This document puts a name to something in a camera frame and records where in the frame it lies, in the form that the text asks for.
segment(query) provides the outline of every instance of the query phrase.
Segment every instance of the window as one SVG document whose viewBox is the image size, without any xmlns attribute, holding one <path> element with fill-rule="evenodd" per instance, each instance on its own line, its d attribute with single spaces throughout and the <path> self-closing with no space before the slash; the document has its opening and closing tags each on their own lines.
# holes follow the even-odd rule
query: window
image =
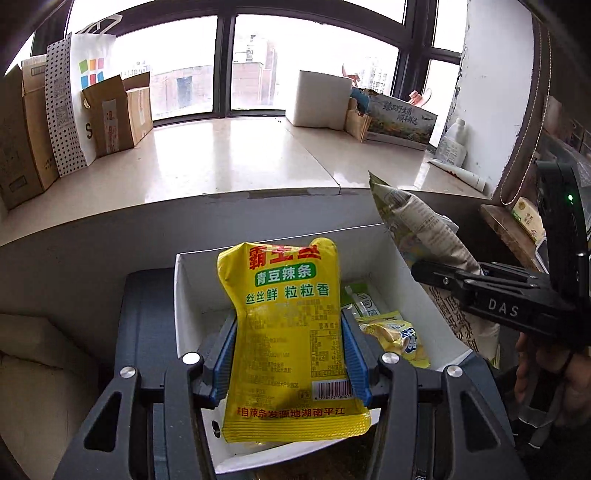
<svg viewBox="0 0 591 480">
<path fill-rule="evenodd" d="M 385 17 L 396 20 L 397 22 L 404 22 L 404 8 L 406 7 L 406 0 L 346 0 L 352 4 L 360 7 L 373 10 Z"/>
<path fill-rule="evenodd" d="M 216 27 L 216 17 L 200 17 L 118 37 L 114 73 L 126 78 L 151 72 L 154 119 L 211 112 Z"/>
<path fill-rule="evenodd" d="M 150 0 L 74 0 L 70 18 L 68 19 L 67 33 L 80 31 L 92 22 L 128 8 L 145 4 L 148 1 Z"/>
<path fill-rule="evenodd" d="M 435 48 L 462 52 L 466 36 L 467 0 L 438 0 Z"/>
<path fill-rule="evenodd" d="M 357 75 L 360 87 L 389 95 L 397 58 L 396 47 L 343 28 L 295 18 L 239 15 L 232 109 L 285 109 L 300 70 Z M 389 81 L 382 71 L 392 72 Z"/>
<path fill-rule="evenodd" d="M 423 107 L 437 115 L 435 129 L 431 135 L 430 143 L 437 146 L 445 129 L 449 108 L 452 104 L 453 95 L 456 90 L 457 74 L 460 71 L 459 65 L 445 61 L 431 60 L 425 90 L 431 89 L 431 99 Z"/>
<path fill-rule="evenodd" d="M 10 64 L 10 66 L 8 67 L 8 69 L 6 70 L 6 73 L 4 75 L 6 75 L 8 72 L 10 72 L 16 64 L 20 65 L 23 60 L 26 60 L 31 57 L 31 48 L 33 47 L 33 37 L 34 36 L 35 36 L 35 34 L 31 35 L 28 38 L 28 40 L 25 42 L 25 44 L 22 46 L 22 48 L 18 51 L 17 56 L 14 57 L 14 60 L 12 61 L 12 63 Z"/>
</svg>

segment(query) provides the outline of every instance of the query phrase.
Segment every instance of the yellow snack bag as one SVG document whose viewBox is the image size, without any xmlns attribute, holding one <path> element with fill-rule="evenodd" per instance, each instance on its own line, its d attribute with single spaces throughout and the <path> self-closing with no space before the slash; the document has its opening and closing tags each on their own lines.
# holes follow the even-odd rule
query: yellow snack bag
<svg viewBox="0 0 591 480">
<path fill-rule="evenodd" d="M 335 244 L 240 244 L 217 259 L 237 314 L 226 402 L 227 442 L 295 442 L 365 433 L 369 411 L 353 398 L 340 330 Z"/>
<path fill-rule="evenodd" d="M 406 322 L 398 310 L 364 317 L 357 323 L 361 331 L 376 337 L 387 352 L 402 355 L 415 367 L 427 368 L 431 364 L 413 324 Z"/>
</svg>

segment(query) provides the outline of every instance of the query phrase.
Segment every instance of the window frame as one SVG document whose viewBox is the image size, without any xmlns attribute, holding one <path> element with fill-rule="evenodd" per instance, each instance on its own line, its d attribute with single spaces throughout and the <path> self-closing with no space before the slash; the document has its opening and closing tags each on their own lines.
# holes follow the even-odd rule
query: window frame
<svg viewBox="0 0 591 480">
<path fill-rule="evenodd" d="M 45 53 L 49 44 L 64 38 L 73 2 L 66 0 L 37 30 L 33 55 Z M 232 52 L 238 15 L 276 15 L 310 20 L 345 28 L 395 46 L 398 48 L 398 59 L 392 72 L 389 94 L 407 98 L 413 90 L 424 89 L 431 59 L 460 64 L 461 53 L 433 47 L 437 7 L 437 0 L 407 0 L 404 23 L 399 23 L 344 0 L 155 0 L 119 12 L 123 19 L 110 33 L 120 36 L 173 21 L 217 16 L 213 110 L 158 119 L 154 121 L 157 127 L 200 119 L 285 115 L 285 110 L 275 109 L 232 110 Z"/>
</svg>

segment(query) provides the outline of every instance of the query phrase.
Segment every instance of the white foam box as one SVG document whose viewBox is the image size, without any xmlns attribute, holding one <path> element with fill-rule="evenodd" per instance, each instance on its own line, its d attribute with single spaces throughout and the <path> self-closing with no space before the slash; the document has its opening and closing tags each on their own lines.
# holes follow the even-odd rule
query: white foam box
<svg viewBox="0 0 591 480">
<path fill-rule="evenodd" d="M 458 364 L 471 350 L 458 340 L 423 288 L 416 283 L 382 224 L 360 226 L 314 235 L 267 240 L 277 245 L 308 245 L 320 236 L 330 238 L 339 252 L 341 281 L 365 280 L 370 294 L 385 311 L 399 310 L 416 328 L 432 369 Z M 177 255 L 174 273 L 174 321 L 180 358 L 197 350 L 205 337 L 217 332 L 232 310 L 217 277 L 217 256 L 224 248 Z M 226 443 L 216 438 L 212 422 L 223 425 L 225 401 L 215 410 L 202 410 L 207 442 L 216 473 L 235 472 L 283 462 L 324 448 L 339 440 L 321 442 Z M 379 410 L 372 411 L 372 423 Z"/>
</svg>

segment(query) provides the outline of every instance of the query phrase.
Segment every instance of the colorful logo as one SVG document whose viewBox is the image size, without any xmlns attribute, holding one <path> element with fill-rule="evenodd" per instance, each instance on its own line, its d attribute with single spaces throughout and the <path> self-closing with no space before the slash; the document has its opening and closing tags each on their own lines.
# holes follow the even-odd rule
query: colorful logo
<svg viewBox="0 0 591 480">
<path fill-rule="evenodd" d="M 82 60 L 79 63 L 80 73 L 82 74 L 80 77 L 82 88 L 102 82 L 105 79 L 102 72 L 104 64 L 105 59 Z"/>
</svg>

